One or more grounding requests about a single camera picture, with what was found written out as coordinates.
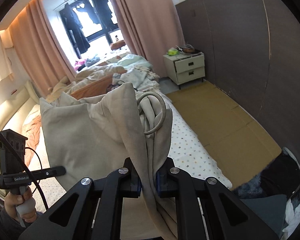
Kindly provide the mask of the beige blanket pile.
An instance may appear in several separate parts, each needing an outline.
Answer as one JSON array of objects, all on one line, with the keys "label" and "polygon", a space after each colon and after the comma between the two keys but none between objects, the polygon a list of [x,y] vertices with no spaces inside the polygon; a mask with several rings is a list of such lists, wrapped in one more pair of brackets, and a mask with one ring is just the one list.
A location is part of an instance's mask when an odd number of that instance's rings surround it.
[{"label": "beige blanket pile", "polygon": [[73,82],[79,82],[87,77],[98,80],[106,75],[113,75],[113,83],[107,92],[116,85],[131,83],[133,88],[141,92],[158,92],[160,90],[159,76],[153,72],[153,66],[145,58],[128,54],[116,63],[104,66],[93,65],[79,72]]}]

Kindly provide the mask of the brown cardboard floor mat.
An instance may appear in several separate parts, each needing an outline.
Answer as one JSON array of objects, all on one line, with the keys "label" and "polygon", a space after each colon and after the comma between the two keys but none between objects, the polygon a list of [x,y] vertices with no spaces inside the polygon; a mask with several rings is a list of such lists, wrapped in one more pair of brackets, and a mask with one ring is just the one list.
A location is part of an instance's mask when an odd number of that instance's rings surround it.
[{"label": "brown cardboard floor mat", "polygon": [[208,81],[167,96],[233,187],[249,181],[282,152],[250,114]]}]

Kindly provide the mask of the dark fluffy clothing pile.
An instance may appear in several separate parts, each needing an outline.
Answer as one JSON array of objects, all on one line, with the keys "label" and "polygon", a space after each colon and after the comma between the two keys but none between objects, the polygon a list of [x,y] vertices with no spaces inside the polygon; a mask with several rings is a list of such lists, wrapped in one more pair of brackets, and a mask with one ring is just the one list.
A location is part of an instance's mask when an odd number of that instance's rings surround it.
[{"label": "dark fluffy clothing pile", "polygon": [[300,164],[286,147],[259,174],[232,192],[279,237],[300,224]]}]

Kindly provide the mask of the white bedside nightstand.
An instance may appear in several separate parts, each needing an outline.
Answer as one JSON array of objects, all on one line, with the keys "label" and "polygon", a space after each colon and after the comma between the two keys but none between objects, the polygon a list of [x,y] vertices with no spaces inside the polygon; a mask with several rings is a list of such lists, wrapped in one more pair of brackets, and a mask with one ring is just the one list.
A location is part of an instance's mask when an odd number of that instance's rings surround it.
[{"label": "white bedside nightstand", "polygon": [[202,52],[189,55],[164,55],[167,76],[179,87],[205,77],[205,57]]}]

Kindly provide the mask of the pink left curtain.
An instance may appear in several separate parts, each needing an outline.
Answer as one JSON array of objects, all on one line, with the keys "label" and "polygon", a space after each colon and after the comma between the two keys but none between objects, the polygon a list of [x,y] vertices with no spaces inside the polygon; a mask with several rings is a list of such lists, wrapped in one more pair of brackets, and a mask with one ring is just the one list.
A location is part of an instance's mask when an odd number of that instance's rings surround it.
[{"label": "pink left curtain", "polygon": [[42,96],[76,74],[51,27],[42,0],[31,0],[9,26],[15,51]]}]

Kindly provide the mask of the pink curtain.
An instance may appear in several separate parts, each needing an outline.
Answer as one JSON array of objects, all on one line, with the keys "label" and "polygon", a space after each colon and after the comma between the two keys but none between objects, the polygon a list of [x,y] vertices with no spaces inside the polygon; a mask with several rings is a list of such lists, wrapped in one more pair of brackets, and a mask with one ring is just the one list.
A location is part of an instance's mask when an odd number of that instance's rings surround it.
[{"label": "pink curtain", "polygon": [[160,77],[166,77],[163,55],[185,42],[173,1],[110,1],[130,51],[149,61]]},{"label": "pink curtain", "polygon": [[51,27],[42,0],[31,0],[9,26],[15,51],[42,96],[76,74]]}]

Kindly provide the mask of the brown plush toy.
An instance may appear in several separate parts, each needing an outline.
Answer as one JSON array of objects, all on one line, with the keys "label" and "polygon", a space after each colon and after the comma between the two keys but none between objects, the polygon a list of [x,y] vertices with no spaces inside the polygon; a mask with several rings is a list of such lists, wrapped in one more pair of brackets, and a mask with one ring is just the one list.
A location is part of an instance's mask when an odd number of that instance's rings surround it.
[{"label": "brown plush toy", "polygon": [[110,44],[110,49],[111,50],[117,50],[117,49],[121,49],[123,46],[125,46],[126,43],[124,40],[119,40],[119,41],[116,41],[114,43],[111,43]]}]

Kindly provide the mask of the pink right curtain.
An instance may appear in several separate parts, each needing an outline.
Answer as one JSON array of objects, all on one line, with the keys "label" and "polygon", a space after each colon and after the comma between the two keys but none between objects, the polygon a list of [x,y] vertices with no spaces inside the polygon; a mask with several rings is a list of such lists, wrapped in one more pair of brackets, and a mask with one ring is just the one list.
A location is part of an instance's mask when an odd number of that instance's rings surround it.
[{"label": "pink right curtain", "polygon": [[160,77],[166,77],[163,55],[185,42],[173,1],[110,1],[130,51],[149,61]]}]

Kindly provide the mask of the dark hanging clothes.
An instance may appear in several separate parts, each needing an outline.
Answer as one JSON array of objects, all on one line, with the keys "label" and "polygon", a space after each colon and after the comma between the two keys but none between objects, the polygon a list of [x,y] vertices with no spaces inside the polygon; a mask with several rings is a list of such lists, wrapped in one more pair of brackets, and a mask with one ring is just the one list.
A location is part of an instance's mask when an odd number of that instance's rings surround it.
[{"label": "dark hanging clothes", "polygon": [[59,15],[77,55],[87,53],[95,43],[110,45],[119,30],[110,0],[67,0]]}]

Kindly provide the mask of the beige jacket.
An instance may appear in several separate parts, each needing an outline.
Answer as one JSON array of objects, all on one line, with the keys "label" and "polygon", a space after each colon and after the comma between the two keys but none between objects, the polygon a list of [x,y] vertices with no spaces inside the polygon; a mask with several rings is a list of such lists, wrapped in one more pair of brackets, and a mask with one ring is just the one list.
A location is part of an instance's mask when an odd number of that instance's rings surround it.
[{"label": "beige jacket", "polygon": [[167,103],[125,83],[91,98],[62,93],[54,102],[41,99],[40,113],[49,163],[66,170],[58,178],[63,189],[85,177],[104,178],[130,158],[142,194],[123,201],[121,238],[177,238],[174,200],[160,198],[154,183],[171,146],[173,113]]}]

